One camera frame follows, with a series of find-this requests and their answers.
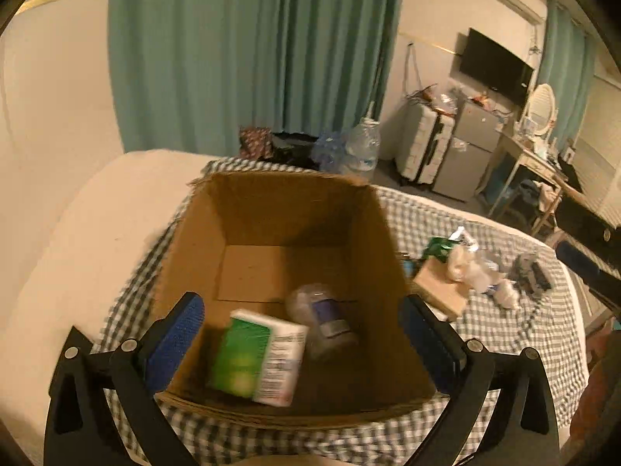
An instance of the bottle label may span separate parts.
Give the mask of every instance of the bottle label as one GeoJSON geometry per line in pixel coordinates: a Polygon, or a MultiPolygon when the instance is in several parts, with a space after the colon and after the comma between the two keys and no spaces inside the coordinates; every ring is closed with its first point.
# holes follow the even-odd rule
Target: bottle label
{"type": "Polygon", "coordinates": [[[312,304],[312,308],[319,322],[319,331],[325,338],[334,338],[351,331],[338,309],[337,302],[333,299],[316,301],[312,304]]]}

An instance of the blue gripper pad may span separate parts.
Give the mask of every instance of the blue gripper pad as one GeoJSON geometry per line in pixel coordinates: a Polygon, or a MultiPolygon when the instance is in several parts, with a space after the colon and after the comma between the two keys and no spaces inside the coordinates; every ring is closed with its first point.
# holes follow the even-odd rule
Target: blue gripper pad
{"type": "Polygon", "coordinates": [[[203,299],[194,292],[187,292],[163,319],[167,329],[145,364],[145,386],[149,394],[168,387],[204,319],[203,299]]]}
{"type": "Polygon", "coordinates": [[[403,299],[399,325],[423,361],[436,389],[450,395],[466,366],[460,336],[448,322],[440,322],[416,295],[403,299]]]}

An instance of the teal curtain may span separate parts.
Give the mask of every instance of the teal curtain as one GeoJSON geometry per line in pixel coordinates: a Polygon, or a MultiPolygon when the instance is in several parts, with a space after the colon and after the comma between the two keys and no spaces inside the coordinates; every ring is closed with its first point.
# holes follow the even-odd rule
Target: teal curtain
{"type": "Polygon", "coordinates": [[[595,68],[595,41],[572,20],[569,12],[548,0],[543,58],[537,83],[548,83],[554,90],[558,118],[550,141],[558,138],[562,149],[574,138],[583,115],[595,68]]]}
{"type": "Polygon", "coordinates": [[[238,129],[318,135],[381,110],[401,0],[109,0],[126,151],[236,155],[238,129]]]}

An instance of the green and white box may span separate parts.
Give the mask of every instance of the green and white box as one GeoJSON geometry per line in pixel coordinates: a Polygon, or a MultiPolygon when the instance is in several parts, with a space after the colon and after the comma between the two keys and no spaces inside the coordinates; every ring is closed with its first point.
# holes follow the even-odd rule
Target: green and white box
{"type": "Polygon", "coordinates": [[[215,359],[210,385],[257,403],[289,406],[308,328],[235,310],[215,359]]]}

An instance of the brown box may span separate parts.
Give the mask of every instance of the brown box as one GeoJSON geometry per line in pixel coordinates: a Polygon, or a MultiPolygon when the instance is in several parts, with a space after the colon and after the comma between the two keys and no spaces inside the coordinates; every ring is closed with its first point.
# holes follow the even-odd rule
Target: brown box
{"type": "Polygon", "coordinates": [[[446,275],[446,263],[430,257],[414,277],[412,290],[445,313],[449,320],[455,320],[468,305],[470,287],[463,282],[451,280],[446,275]]]}
{"type": "Polygon", "coordinates": [[[201,332],[159,397],[268,428],[334,428],[404,414],[434,386],[397,318],[408,284],[372,187],[340,176],[216,173],[195,186],[156,284],[153,319],[186,291],[206,307],[201,332]],[[276,408],[207,387],[230,313],[288,319],[303,284],[330,286],[360,338],[331,362],[304,357],[293,403],[276,408]]]}

